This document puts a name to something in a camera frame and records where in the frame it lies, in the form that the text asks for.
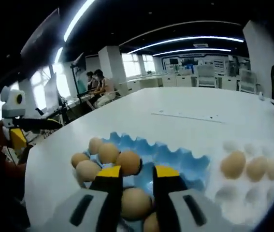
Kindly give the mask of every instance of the pillar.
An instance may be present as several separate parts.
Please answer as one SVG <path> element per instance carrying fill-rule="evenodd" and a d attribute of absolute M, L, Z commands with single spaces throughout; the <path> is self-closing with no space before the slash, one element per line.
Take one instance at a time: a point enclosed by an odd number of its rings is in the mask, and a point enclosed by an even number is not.
<path fill-rule="evenodd" d="M 161 62 L 161 58 L 159 57 L 153 57 L 153 62 L 154 62 L 154 66 L 155 66 L 155 72 L 156 73 L 163 73 L 163 67 L 162 67 L 162 62 Z"/>
<path fill-rule="evenodd" d="M 249 21 L 243 29 L 251 71 L 257 76 L 258 84 L 266 97 L 271 97 L 271 67 L 274 65 L 274 41 L 266 28 Z"/>
<path fill-rule="evenodd" d="M 145 65 L 144 65 L 144 60 L 143 60 L 142 55 L 138 55 L 138 61 L 139 61 L 139 65 L 140 65 L 141 75 L 146 76 L 147 73 L 146 73 L 146 70 L 145 70 Z"/>
<path fill-rule="evenodd" d="M 103 75 L 113 81 L 122 96 L 127 95 L 126 74 L 118 46 L 106 46 L 98 52 L 98 56 Z"/>

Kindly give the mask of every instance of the white tabletop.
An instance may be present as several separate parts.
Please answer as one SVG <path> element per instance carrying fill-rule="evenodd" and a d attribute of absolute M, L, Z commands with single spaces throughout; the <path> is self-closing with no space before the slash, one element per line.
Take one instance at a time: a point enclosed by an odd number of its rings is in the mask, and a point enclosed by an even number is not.
<path fill-rule="evenodd" d="M 223 123 L 153 112 L 218 115 Z M 257 95 L 212 88 L 145 88 L 97 109 L 47 137 L 30 150 L 25 176 L 25 201 L 32 225 L 44 224 L 57 205 L 80 187 L 70 159 L 87 149 L 94 137 L 108 138 L 117 131 L 149 143 L 184 147 L 195 157 L 211 155 L 221 139 L 274 141 L 274 106 Z"/>

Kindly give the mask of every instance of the window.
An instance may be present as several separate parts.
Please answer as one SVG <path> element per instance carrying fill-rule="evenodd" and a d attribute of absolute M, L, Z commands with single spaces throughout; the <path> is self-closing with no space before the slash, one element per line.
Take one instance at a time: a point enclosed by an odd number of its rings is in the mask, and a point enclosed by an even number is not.
<path fill-rule="evenodd" d="M 136 54 L 122 54 L 126 77 L 141 75 L 139 59 Z"/>
<path fill-rule="evenodd" d="M 142 55 L 145 71 L 152 71 L 155 72 L 155 65 L 153 61 L 153 57 L 151 55 Z"/>
<path fill-rule="evenodd" d="M 59 94 L 64 97 L 68 98 L 71 96 L 67 77 L 64 73 L 63 65 L 62 64 L 54 64 L 53 71 L 56 73 L 56 85 L 58 88 Z M 46 101 L 45 101 L 45 94 L 44 94 L 44 86 L 50 79 L 51 74 L 49 67 L 44 67 L 41 70 L 38 70 L 30 79 L 30 83 L 33 89 L 33 94 L 35 98 L 36 105 L 39 109 L 46 108 Z"/>
<path fill-rule="evenodd" d="M 12 85 L 10 86 L 10 89 L 19 89 L 19 83 L 18 83 L 18 82 L 15 82 L 14 84 L 12 84 Z M 2 101 L 0 100 L 0 120 L 2 119 L 1 108 L 2 108 L 2 106 L 3 106 L 4 104 L 5 104 L 5 103 L 2 102 Z"/>

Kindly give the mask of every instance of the blue egg carton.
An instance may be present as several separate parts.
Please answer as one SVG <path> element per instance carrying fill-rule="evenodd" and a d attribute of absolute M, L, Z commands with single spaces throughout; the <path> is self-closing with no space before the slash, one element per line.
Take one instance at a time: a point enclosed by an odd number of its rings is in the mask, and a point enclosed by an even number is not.
<path fill-rule="evenodd" d="M 125 133 L 118 135 L 116 132 L 112 132 L 109 139 L 102 138 L 102 141 L 104 143 L 113 143 L 120 151 L 131 150 L 142 159 L 143 166 L 141 171 L 137 175 L 123 178 L 124 188 L 135 186 L 153 196 L 153 168 L 156 165 L 162 165 L 177 170 L 189 189 L 205 190 L 210 163 L 207 156 L 194 158 L 192 152 L 184 148 L 179 148 L 172 152 L 166 144 L 156 142 L 154 145 L 150 145 L 144 138 L 137 137 L 136 140 L 133 140 Z M 113 165 L 102 164 L 98 155 L 90 156 L 88 150 L 84 153 L 102 168 Z"/>

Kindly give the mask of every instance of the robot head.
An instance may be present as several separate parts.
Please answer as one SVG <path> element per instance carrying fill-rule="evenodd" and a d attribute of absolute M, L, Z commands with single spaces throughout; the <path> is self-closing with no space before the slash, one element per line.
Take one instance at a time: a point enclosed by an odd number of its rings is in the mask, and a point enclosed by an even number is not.
<path fill-rule="evenodd" d="M 25 115 L 25 93 L 17 89 L 9 89 L 5 86 L 0 94 L 0 100 L 6 102 L 2 106 L 2 117 L 13 118 Z"/>

